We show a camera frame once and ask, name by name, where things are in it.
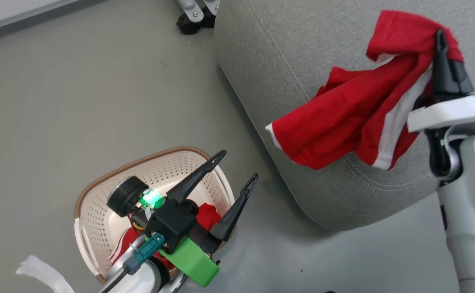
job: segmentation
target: black cable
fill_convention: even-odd
[[[122,273],[120,273],[120,275],[118,275],[114,280],[112,280],[112,282],[110,282],[110,284],[107,285],[107,287],[105,287],[102,291],[100,291],[100,293],[107,293],[111,291],[112,288],[118,285],[118,283],[127,275],[128,271],[129,271],[128,269],[124,269]]]

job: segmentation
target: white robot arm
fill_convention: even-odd
[[[460,292],[475,293],[475,95],[463,65],[447,59],[442,31],[436,38],[433,94],[417,101],[408,128],[427,135]]]

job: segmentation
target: white paper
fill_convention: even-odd
[[[47,263],[36,256],[30,256],[20,264],[17,275],[28,275],[48,285],[55,293],[74,293],[66,279]]]

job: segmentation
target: gray floor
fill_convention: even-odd
[[[222,76],[212,31],[180,35],[179,14],[172,0],[108,0],[0,31],[0,293],[50,291],[15,275],[31,254],[77,293],[97,291],[74,239],[77,196],[178,145],[228,150],[234,190],[261,178],[219,275],[180,292],[456,292],[435,197],[349,232],[308,221]]]

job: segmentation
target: teal connector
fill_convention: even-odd
[[[159,233],[155,233],[138,251],[123,263],[123,269],[127,274],[135,274],[151,256],[165,243],[165,237]]]

